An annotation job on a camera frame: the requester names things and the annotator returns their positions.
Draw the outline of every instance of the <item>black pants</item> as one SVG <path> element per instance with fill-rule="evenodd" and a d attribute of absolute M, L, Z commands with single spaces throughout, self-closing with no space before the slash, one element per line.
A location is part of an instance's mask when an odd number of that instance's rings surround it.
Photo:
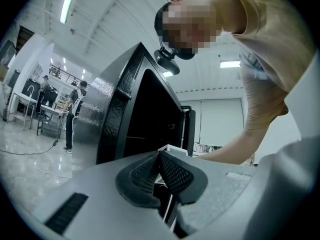
<path fill-rule="evenodd" d="M 65 123 L 65 147 L 68 150 L 72 149 L 72 119 L 75 116 L 71 113 L 68 113 L 66 117 L 66 123 Z"/>
<path fill-rule="evenodd" d="M 41 101 L 42 101 L 42 98 L 44 97 L 44 95 L 45 95 L 45 92 L 44 91 L 40 91 L 38 102 L 36 103 L 36 109 L 35 109 L 35 112 L 37 112 L 37 113 L 40 112 Z"/>

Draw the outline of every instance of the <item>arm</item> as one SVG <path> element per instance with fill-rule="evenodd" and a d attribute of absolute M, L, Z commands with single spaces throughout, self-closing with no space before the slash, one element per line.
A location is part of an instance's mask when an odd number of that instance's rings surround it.
<path fill-rule="evenodd" d="M 198 158 L 220 163 L 242 164 L 257 151 L 267 130 L 268 127 L 261 130 L 244 129 L 239 136 L 224 147 Z"/>
<path fill-rule="evenodd" d="M 48 83 L 47 81 L 44 80 L 40 86 L 40 91 L 43 92 L 47 88 L 47 86 L 48 86 Z"/>
<path fill-rule="evenodd" d="M 71 98 L 69 97 L 69 98 L 67 99 L 64 107 L 63 107 L 62 114 L 64 114 L 64 113 L 66 112 L 66 110 L 67 110 L 67 108 L 69 107 L 71 101 L 72 101 L 72 100 L 71 100 Z"/>

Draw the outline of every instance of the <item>person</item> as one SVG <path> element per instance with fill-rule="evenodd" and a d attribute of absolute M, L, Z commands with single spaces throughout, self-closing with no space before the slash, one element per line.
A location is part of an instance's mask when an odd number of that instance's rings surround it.
<path fill-rule="evenodd" d="M 199 157 L 215 162 L 241 164 L 257 151 L 273 120 L 288 113 L 284 99 L 316 53 L 308 27 L 287 0 L 171 0 L 156 14 L 154 28 L 181 54 L 196 54 L 224 33 L 241 47 L 245 127 L 224 147 Z"/>
<path fill-rule="evenodd" d="M 85 96 L 87 94 L 86 92 L 86 88 L 87 88 L 87 82 L 86 81 L 81 81 L 79 84 L 79 88 L 78 89 L 74 89 L 71 93 L 70 96 L 68 98 L 68 100 L 66 101 L 62 112 L 60 113 L 60 117 L 63 117 L 65 115 L 65 112 L 67 110 L 67 108 L 69 107 L 69 105 L 71 104 L 71 108 L 69 109 L 69 113 L 66 117 L 66 123 L 65 123 L 65 147 L 63 148 L 67 153 L 71 154 L 72 153 L 72 134 L 73 134 L 73 118 L 76 116 L 76 113 L 79 113 L 79 109 L 76 109 L 76 112 L 73 109 L 73 106 L 76 105 L 76 101 L 78 100 L 79 97 L 79 92 L 81 93 L 82 96 Z"/>
<path fill-rule="evenodd" d="M 71 83 L 71 85 L 77 86 L 77 80 L 76 80 L 76 78 L 73 79 L 73 82 Z"/>
<path fill-rule="evenodd" d="M 39 97 L 38 97 L 38 101 L 36 103 L 36 107 L 35 107 L 35 112 L 36 113 L 40 113 L 40 109 L 41 109 L 41 104 L 42 104 L 42 99 L 45 95 L 45 90 L 47 89 L 49 85 L 49 77 L 47 75 L 45 75 L 43 77 L 43 82 L 40 86 L 40 93 L 39 93 Z"/>

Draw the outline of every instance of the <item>beige shirt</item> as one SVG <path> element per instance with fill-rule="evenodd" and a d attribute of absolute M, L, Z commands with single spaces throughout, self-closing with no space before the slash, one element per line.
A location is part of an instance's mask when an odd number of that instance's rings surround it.
<path fill-rule="evenodd" d="M 316 51 L 308 27 L 287 0 L 240 0 L 247 15 L 246 30 L 232 34 L 254 54 L 270 80 L 240 69 L 248 101 L 246 129 L 265 129 L 288 113 L 284 99 L 308 68 Z"/>
<path fill-rule="evenodd" d="M 44 90 L 47 88 L 48 86 L 48 81 L 46 79 L 43 80 L 41 87 L 40 87 L 40 92 L 44 92 Z"/>

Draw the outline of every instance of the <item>black cable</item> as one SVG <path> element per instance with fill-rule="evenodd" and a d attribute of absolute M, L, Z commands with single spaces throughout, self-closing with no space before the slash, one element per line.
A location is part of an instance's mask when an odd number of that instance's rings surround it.
<path fill-rule="evenodd" d="M 5 151 L 5 150 L 2 150 L 0 149 L 1 152 L 5 152 L 5 153 L 8 153 L 8 154 L 11 154 L 11 155 L 18 155 L 18 156 L 23 156 L 23 155 L 41 155 L 43 153 L 46 153 L 48 152 L 49 150 L 51 150 L 54 146 L 56 146 L 58 143 L 58 140 L 56 139 L 54 141 L 54 143 L 52 144 L 52 146 L 47 150 L 47 151 L 44 151 L 44 152 L 40 152 L 40 153 L 23 153 L 23 154 L 17 154 L 17 153 L 12 153 L 12 152 L 9 152 L 9 151 Z"/>

